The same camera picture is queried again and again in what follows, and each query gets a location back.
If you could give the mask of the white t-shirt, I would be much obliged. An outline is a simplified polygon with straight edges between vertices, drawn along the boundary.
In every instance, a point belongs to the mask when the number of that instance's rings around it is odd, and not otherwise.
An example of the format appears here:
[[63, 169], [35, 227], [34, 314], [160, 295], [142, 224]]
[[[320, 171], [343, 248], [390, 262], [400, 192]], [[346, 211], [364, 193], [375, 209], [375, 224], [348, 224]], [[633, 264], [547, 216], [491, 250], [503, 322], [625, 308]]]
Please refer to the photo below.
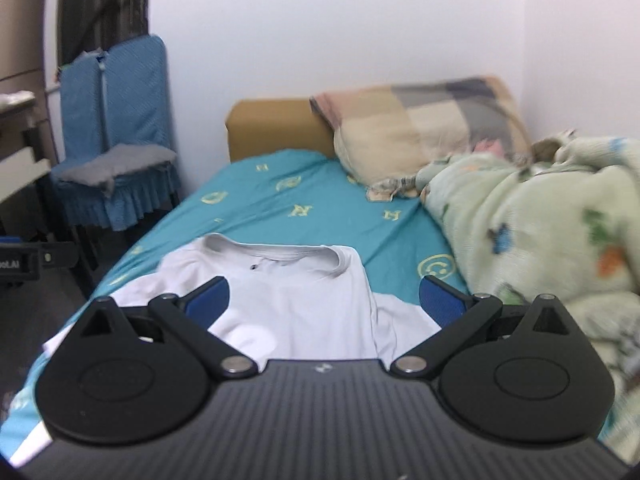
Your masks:
[[209, 333], [259, 366], [281, 360], [379, 359], [385, 365], [439, 330], [416, 304], [372, 292], [354, 248], [241, 244], [209, 234], [111, 293], [119, 307], [184, 296], [222, 276], [230, 300]]

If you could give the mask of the green cartoon fleece blanket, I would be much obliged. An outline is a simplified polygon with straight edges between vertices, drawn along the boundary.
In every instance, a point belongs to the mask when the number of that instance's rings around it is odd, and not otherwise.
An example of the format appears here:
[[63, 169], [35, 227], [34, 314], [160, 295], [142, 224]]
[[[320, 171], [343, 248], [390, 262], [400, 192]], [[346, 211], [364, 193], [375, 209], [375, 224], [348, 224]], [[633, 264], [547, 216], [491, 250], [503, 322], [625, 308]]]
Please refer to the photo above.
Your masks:
[[452, 155], [421, 169], [416, 188], [471, 292], [561, 299], [614, 379], [601, 438], [638, 463], [638, 140], [571, 136], [551, 162], [525, 166]]

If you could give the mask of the brown refrigerator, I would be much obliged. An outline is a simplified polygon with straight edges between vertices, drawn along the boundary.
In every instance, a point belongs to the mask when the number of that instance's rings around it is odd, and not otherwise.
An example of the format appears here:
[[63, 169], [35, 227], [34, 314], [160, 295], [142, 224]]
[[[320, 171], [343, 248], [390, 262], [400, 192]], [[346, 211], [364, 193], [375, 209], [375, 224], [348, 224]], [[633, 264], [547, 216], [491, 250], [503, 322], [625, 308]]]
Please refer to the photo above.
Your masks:
[[46, 0], [1, 0], [1, 93], [35, 95], [35, 122], [44, 156], [58, 161], [52, 136], [44, 76], [43, 18]]

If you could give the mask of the black and white table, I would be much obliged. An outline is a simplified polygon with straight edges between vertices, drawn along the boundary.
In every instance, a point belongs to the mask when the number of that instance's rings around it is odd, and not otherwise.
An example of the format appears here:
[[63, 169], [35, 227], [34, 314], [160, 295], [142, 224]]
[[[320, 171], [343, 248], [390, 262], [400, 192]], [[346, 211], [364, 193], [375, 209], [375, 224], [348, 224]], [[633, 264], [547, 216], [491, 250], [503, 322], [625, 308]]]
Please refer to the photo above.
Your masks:
[[36, 108], [30, 91], [1, 96], [1, 234], [52, 242], [58, 206]]

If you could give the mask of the grey seat cushion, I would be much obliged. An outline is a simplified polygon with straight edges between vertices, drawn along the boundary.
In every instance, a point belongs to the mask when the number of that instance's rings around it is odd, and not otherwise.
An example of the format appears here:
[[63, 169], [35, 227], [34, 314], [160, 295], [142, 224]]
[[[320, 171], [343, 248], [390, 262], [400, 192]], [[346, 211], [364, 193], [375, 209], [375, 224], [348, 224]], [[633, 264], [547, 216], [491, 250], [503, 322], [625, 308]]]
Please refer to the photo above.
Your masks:
[[88, 162], [74, 162], [56, 176], [59, 181], [98, 188], [106, 196], [111, 196], [117, 178], [172, 165], [176, 159], [177, 154], [173, 150], [161, 145], [117, 144]]

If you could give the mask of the mustard yellow headboard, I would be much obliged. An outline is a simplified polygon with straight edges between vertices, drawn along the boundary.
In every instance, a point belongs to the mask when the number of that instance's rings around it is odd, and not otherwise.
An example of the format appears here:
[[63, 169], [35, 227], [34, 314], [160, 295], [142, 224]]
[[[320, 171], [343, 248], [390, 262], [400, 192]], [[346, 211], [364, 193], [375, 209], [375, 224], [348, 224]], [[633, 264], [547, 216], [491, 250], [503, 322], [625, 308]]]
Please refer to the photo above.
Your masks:
[[226, 119], [232, 162], [282, 150], [334, 158], [333, 130], [308, 100], [242, 100]]

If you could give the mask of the blue covered chair near bed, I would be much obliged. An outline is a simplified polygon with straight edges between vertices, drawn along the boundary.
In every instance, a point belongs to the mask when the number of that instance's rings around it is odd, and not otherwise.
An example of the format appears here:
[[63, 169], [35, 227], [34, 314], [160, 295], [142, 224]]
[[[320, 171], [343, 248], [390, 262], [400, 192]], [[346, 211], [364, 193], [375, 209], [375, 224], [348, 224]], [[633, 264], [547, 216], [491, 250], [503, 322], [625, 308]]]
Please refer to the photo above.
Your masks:
[[67, 223], [122, 232], [177, 203], [163, 40], [144, 35], [79, 55], [60, 84], [65, 158], [52, 181]]

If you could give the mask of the dark barred window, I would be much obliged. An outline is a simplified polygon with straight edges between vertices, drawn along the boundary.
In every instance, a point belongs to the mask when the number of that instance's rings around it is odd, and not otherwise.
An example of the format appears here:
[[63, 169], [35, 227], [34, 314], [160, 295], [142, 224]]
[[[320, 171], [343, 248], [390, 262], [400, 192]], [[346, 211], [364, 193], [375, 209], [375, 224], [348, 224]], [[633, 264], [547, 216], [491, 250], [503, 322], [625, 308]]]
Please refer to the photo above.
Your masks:
[[58, 66], [149, 32], [149, 0], [58, 0]]

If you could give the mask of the teal patterned bed sheet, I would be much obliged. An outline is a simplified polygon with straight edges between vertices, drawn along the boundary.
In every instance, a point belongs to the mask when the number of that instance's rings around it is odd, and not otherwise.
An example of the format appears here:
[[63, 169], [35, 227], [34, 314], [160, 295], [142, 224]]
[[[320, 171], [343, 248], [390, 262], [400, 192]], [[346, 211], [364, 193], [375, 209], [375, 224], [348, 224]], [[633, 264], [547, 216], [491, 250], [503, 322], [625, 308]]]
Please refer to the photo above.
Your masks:
[[221, 170], [134, 243], [96, 291], [112, 297], [209, 234], [241, 244], [354, 248], [372, 292], [419, 307], [425, 275], [463, 286], [445, 237], [418, 200], [370, 202], [336, 160], [287, 150]]

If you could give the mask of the plaid beige pillow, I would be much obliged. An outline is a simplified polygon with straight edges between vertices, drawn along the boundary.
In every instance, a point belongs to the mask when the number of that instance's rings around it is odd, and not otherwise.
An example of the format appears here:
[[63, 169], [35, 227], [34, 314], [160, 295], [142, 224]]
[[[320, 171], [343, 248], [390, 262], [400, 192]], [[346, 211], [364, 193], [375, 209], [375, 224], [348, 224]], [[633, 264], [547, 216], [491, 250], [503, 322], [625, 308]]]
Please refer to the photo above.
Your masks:
[[515, 100], [496, 76], [324, 92], [310, 105], [371, 202], [418, 196], [416, 175], [435, 160], [475, 151], [532, 158]]

